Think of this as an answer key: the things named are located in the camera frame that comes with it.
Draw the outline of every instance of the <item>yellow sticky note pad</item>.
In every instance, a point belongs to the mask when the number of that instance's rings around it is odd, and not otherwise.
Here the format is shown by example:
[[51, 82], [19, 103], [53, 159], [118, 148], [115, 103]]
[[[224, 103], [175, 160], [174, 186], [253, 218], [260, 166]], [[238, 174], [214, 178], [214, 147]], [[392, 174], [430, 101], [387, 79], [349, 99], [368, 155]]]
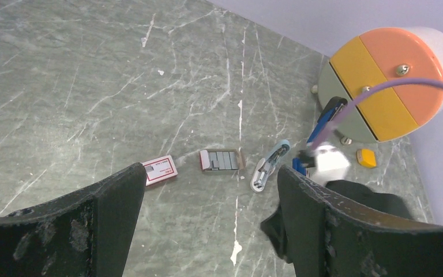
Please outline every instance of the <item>yellow sticky note pad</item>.
[[372, 169], [373, 167], [377, 166], [374, 152], [370, 149], [364, 148], [357, 150], [356, 158], [358, 160], [358, 163], [363, 167]]

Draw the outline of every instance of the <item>box cutter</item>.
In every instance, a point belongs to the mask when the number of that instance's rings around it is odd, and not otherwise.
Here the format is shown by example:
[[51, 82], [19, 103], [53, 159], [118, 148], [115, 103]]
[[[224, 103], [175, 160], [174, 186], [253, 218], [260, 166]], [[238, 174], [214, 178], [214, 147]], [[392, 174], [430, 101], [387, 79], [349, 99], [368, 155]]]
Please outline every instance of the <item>box cutter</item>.
[[250, 188], [254, 192], [262, 192], [267, 179], [276, 170], [277, 164], [290, 151], [290, 142], [287, 140], [279, 141], [272, 150], [267, 153], [256, 165], [256, 170], [250, 180]]

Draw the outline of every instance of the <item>white wall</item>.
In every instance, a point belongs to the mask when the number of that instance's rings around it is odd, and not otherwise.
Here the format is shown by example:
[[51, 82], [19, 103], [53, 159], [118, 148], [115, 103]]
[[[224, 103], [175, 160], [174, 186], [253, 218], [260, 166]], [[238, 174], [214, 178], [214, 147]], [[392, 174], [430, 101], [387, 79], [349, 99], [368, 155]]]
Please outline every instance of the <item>white wall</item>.
[[[331, 56], [378, 27], [425, 26], [443, 32], [439, 0], [209, 0]], [[411, 135], [435, 222], [443, 224], [443, 111]]]

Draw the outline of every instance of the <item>drawer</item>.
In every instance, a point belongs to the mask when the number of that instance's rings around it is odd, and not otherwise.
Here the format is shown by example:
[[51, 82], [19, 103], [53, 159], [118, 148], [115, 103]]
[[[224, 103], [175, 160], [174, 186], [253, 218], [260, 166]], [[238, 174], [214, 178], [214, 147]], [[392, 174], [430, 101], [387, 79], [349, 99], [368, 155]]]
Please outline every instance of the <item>drawer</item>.
[[[320, 78], [318, 79], [318, 101], [322, 107], [325, 107], [334, 96], [345, 98], [348, 102], [351, 101], [349, 94], [332, 67], [329, 63], [326, 63], [320, 73]], [[338, 125], [337, 131], [349, 139], [362, 143], [377, 142], [357, 109], [351, 111], [344, 121]]]
[[[359, 37], [386, 79], [400, 78], [396, 68], [407, 64], [410, 70], [403, 78], [443, 81], [439, 60], [427, 44], [410, 31], [380, 28]], [[402, 85], [393, 89], [419, 126], [431, 120], [442, 105], [443, 89], [423, 85]]]
[[[363, 87], [386, 81], [359, 37], [344, 45], [330, 63], [352, 99]], [[374, 94], [358, 108], [378, 141], [396, 139], [419, 127], [393, 88]]]

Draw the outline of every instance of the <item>gray marble surface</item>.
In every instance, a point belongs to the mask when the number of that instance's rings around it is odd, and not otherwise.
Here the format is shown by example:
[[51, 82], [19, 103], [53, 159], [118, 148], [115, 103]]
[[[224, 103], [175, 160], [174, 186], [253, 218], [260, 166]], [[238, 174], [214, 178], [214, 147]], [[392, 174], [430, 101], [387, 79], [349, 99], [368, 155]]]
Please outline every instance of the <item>gray marble surface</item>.
[[[171, 154], [179, 176], [146, 192], [125, 276], [294, 276], [258, 229], [276, 178], [257, 195], [248, 180], [278, 140], [304, 146], [325, 60], [201, 0], [0, 0], [0, 216]], [[431, 220], [408, 138], [367, 146], [380, 166], [344, 147], [349, 179]], [[208, 147], [242, 147], [247, 169], [202, 174]]]

